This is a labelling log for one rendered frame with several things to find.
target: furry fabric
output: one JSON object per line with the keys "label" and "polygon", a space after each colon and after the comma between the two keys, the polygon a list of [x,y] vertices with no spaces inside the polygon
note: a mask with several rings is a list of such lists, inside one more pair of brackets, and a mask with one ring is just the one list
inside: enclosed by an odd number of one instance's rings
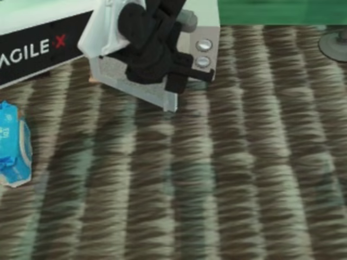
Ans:
{"label": "furry fabric", "polygon": [[84,59],[2,90],[35,162],[0,188],[0,259],[346,259],[347,66],[319,35],[223,27],[216,81],[174,115]]}

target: green surface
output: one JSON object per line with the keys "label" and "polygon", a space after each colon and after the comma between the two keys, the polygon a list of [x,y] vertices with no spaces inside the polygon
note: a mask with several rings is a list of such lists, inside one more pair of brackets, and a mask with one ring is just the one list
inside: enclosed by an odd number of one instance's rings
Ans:
{"label": "green surface", "polygon": [[219,0],[221,24],[347,24],[347,0]]}

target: blue wipes package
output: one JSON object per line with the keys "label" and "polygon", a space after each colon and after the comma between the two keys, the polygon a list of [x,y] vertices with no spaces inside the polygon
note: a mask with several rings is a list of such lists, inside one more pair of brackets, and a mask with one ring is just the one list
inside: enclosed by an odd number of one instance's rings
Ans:
{"label": "blue wipes package", "polygon": [[18,187],[31,180],[30,130],[14,105],[0,103],[0,183]]}

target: table surface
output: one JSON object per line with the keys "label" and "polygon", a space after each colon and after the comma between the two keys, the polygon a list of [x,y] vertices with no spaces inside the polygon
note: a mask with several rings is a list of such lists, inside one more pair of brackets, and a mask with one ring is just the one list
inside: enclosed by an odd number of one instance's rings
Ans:
{"label": "table surface", "polygon": [[[28,9],[89,0],[0,0],[0,22]],[[345,0],[219,0],[221,24],[347,24]]]}

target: metal stand base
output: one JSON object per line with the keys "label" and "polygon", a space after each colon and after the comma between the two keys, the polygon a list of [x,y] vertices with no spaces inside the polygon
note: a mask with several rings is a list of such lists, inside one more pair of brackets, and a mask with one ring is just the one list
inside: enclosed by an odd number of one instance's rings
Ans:
{"label": "metal stand base", "polygon": [[328,58],[347,62],[347,29],[323,35],[319,40],[318,47]]}

